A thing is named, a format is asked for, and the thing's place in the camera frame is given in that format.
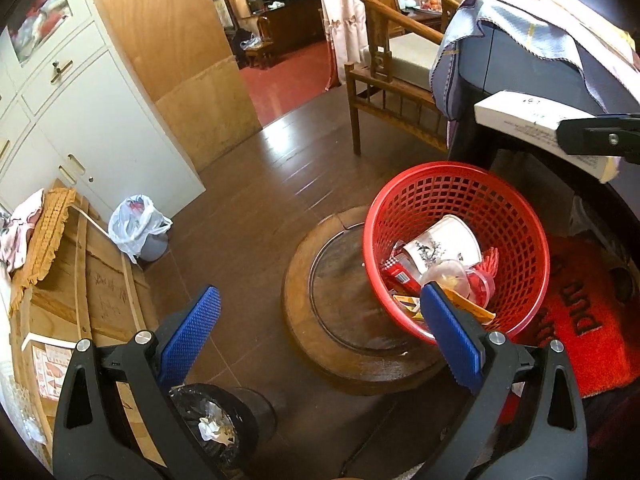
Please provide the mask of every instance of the white plastic bag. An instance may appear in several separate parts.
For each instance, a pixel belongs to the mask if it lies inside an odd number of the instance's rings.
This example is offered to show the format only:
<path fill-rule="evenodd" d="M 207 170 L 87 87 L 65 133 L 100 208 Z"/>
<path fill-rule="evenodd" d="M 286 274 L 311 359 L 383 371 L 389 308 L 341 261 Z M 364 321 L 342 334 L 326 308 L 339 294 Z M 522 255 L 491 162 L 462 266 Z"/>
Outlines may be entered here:
<path fill-rule="evenodd" d="M 148 196 L 134 195 L 122 202 L 111 215 L 109 238 L 135 263 L 146 237 L 167 232 L 171 224 L 171 220 L 154 207 Z"/>

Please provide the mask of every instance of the black trash bag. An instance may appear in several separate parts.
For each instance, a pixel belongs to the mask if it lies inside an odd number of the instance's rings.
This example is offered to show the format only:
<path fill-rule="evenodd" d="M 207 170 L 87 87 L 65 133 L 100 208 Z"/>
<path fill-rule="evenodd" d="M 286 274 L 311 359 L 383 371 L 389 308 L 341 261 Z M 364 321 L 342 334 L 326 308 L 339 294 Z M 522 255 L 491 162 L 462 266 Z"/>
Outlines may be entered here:
<path fill-rule="evenodd" d="M 247 463 L 258 444 L 258 424 L 251 410 L 238 398 L 213 384 L 185 384 L 169 392 L 178 414 L 205 453 L 223 468 L 241 467 Z M 207 416 L 207 403 L 219 406 L 231 420 L 235 430 L 233 444 L 226 446 L 215 440 L 203 440 L 198 424 Z"/>

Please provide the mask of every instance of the glass cabinet door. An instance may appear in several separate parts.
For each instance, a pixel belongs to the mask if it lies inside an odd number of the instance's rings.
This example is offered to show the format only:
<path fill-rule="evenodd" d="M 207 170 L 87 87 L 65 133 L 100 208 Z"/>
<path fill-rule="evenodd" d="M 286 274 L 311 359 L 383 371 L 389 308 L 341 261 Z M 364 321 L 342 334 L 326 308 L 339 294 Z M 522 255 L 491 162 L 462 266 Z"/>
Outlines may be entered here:
<path fill-rule="evenodd" d="M 89 16 L 85 0 L 20 0 L 0 36 L 2 60 L 16 86 Z"/>

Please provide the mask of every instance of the red floor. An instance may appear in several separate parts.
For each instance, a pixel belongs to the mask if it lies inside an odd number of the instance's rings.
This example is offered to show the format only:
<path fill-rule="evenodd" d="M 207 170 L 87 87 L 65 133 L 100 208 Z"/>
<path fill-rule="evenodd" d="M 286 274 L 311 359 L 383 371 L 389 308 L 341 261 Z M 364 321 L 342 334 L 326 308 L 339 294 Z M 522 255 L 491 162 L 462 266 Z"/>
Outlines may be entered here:
<path fill-rule="evenodd" d="M 320 41 L 281 56 L 267 69 L 243 68 L 240 73 L 262 126 L 311 101 L 329 80 L 326 42 Z"/>

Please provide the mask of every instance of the chair leg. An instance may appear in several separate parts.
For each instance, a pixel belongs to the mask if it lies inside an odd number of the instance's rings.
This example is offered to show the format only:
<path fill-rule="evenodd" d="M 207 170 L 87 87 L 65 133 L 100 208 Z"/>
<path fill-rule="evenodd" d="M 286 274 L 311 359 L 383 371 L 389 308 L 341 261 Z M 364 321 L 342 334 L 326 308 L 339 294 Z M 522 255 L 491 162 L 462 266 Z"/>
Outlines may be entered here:
<path fill-rule="evenodd" d="M 344 66 L 344 72 L 347 79 L 347 95 L 349 97 L 349 115 L 351 117 L 351 137 L 353 137 L 353 153 L 360 155 L 360 117 L 358 109 L 355 107 L 356 100 L 356 81 L 351 75 L 353 63 L 347 63 Z"/>

